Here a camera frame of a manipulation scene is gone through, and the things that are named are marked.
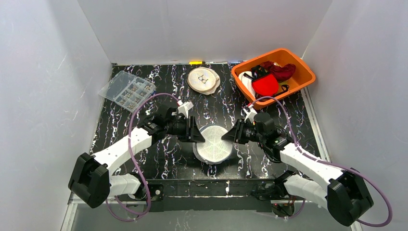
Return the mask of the bright red bra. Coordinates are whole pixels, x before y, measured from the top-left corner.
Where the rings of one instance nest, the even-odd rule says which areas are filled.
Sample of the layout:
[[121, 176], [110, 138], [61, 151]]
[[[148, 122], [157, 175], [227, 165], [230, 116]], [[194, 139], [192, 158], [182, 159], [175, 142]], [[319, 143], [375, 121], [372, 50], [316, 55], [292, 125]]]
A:
[[273, 96], [279, 90], [279, 84], [273, 74], [252, 81], [252, 88], [260, 96]]

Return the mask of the dark red bra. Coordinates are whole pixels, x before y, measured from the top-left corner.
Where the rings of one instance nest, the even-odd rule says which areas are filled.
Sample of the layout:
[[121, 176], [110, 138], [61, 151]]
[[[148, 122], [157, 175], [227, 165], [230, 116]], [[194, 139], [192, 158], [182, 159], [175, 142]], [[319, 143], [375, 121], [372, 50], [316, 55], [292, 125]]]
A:
[[276, 62], [266, 61], [260, 64], [266, 71], [271, 73], [278, 82], [289, 80], [296, 71], [294, 64], [279, 65]]

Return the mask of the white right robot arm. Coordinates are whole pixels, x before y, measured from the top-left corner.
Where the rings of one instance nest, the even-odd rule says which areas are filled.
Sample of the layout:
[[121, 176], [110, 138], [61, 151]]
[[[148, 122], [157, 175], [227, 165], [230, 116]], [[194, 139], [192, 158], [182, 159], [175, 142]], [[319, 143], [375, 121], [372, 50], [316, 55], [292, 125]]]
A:
[[296, 196], [328, 210], [340, 224], [350, 226], [373, 207], [374, 201], [361, 176], [311, 159], [290, 136], [275, 125], [268, 113], [240, 119], [222, 140], [237, 144], [256, 142], [269, 160], [288, 164], [306, 174], [287, 170], [274, 179], [273, 193]]

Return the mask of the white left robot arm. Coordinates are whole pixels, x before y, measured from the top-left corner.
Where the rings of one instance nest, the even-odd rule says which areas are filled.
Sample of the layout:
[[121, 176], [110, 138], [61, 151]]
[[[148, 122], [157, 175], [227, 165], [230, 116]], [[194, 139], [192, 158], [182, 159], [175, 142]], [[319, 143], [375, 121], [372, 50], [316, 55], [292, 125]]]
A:
[[138, 191], [141, 177], [133, 174], [115, 176], [114, 172], [135, 154], [156, 144], [166, 135], [176, 136], [180, 142], [204, 142], [195, 117], [189, 115], [193, 104], [178, 104], [178, 108], [162, 105], [156, 113], [139, 122], [130, 135], [108, 148], [93, 155], [81, 154], [76, 160], [68, 189], [89, 207], [96, 208], [109, 197]]

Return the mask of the clear plastic screw box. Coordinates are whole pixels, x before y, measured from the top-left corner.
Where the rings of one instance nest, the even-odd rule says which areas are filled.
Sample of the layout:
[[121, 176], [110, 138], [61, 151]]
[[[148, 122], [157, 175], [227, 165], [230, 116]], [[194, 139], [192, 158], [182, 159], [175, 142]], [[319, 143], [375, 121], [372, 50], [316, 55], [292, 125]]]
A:
[[120, 71], [99, 91], [99, 95], [134, 113], [155, 92], [156, 86], [150, 80]]

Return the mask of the yellow tape piece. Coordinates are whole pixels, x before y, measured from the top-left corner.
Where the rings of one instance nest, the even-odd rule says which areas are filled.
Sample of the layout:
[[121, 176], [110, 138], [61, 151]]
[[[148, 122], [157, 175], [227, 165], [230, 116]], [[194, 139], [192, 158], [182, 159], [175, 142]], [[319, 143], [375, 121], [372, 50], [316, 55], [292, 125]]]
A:
[[204, 61], [190, 61], [189, 65], [202, 65], [205, 64]]

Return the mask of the orange plastic bin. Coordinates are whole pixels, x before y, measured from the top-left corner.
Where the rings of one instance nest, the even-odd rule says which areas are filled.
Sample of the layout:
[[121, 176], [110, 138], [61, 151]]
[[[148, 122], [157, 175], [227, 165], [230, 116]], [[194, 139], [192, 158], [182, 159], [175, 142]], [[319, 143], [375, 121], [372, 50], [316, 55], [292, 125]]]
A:
[[255, 96], [253, 96], [246, 86], [239, 80], [239, 74], [244, 71], [250, 71], [251, 67], [261, 64], [265, 61], [275, 61], [279, 65], [283, 64], [294, 64], [296, 66], [296, 71], [292, 78], [288, 80], [289, 89], [287, 92], [276, 97], [277, 100], [282, 100], [298, 91], [304, 87], [312, 84], [316, 80], [315, 74], [309, 68], [309, 66], [296, 54], [291, 52], [286, 48], [278, 48], [260, 56], [247, 60], [241, 64], [236, 65], [232, 68], [231, 74], [234, 78], [236, 86], [243, 93], [245, 98], [249, 102], [255, 101]]

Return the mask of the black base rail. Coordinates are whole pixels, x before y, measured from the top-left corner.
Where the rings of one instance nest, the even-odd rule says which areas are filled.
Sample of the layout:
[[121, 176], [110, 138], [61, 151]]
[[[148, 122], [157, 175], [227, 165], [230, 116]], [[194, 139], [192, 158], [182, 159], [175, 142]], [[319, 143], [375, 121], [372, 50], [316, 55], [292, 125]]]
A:
[[271, 179], [148, 180], [151, 212], [254, 210], [272, 212], [278, 205], [291, 214], [299, 196], [284, 195]]

